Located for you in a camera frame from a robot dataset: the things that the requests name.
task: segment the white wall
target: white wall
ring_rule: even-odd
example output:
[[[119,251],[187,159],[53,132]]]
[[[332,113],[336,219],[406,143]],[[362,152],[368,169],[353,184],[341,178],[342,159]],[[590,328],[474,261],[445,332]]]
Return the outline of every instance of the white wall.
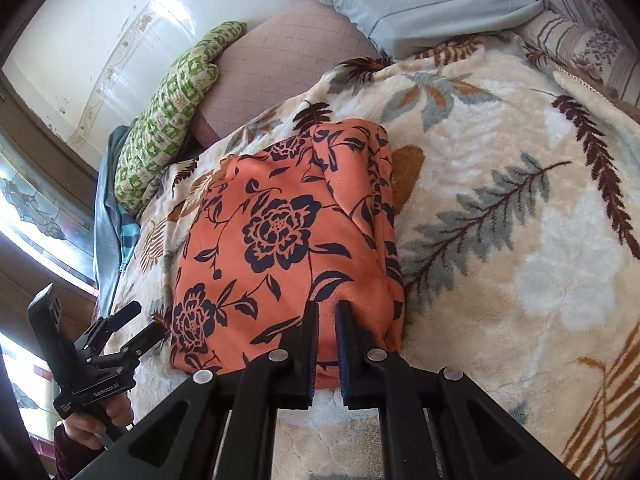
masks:
[[[47,0],[3,68],[62,139],[78,126],[94,82],[127,25],[149,0]]]
[[[225,20],[255,27],[299,1],[47,0],[2,70],[97,168],[109,133],[138,116],[171,62],[207,30]]]

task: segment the silver rivet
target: silver rivet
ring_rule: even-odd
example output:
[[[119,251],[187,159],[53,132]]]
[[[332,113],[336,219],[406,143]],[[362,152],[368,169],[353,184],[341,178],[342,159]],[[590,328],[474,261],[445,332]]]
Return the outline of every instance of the silver rivet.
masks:
[[[447,381],[459,381],[464,375],[462,370],[454,368],[453,366],[447,366],[442,374]]]
[[[207,384],[213,379],[213,372],[211,370],[198,370],[193,375],[193,382],[196,384]]]
[[[281,363],[286,361],[289,358],[289,352],[287,352],[284,348],[276,348],[275,350],[271,350],[269,352],[269,361],[273,361],[274,363]]]
[[[386,351],[382,348],[372,348],[367,352],[367,359],[375,362],[384,361],[386,359]]]

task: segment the beige floral blanket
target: beige floral blanket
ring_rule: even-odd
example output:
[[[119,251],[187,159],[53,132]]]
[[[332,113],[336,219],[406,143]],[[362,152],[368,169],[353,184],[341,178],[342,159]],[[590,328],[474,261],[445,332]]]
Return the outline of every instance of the beige floral blanket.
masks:
[[[174,304],[179,252],[228,154],[347,118],[382,124],[393,149],[404,357],[462,368],[581,479],[610,478],[640,430],[640,126],[514,34],[351,60],[169,167],[116,294],[143,315],[110,349]],[[137,373],[139,417],[184,379],[168,351]],[[317,392],[309,412],[279,415],[273,477],[380,478],[377,428]]]

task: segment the orange floral fabric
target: orange floral fabric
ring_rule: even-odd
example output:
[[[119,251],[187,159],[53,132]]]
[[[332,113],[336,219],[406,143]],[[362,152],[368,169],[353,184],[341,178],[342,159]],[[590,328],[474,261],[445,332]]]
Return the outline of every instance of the orange floral fabric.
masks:
[[[172,364],[243,368],[320,311],[319,388],[338,385],[334,306],[389,350],[400,346],[404,294],[394,235],[386,131],[323,123],[226,167],[204,196],[182,252]]]

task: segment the green checkered pillow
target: green checkered pillow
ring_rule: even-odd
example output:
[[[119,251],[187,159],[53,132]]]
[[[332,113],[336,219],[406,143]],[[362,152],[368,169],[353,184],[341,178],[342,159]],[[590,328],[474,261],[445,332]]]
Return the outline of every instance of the green checkered pillow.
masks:
[[[149,106],[140,114],[122,148],[114,193],[132,216],[153,177],[178,152],[189,122],[206,92],[218,78],[210,62],[242,36],[246,25],[225,22],[180,56],[164,76]]]

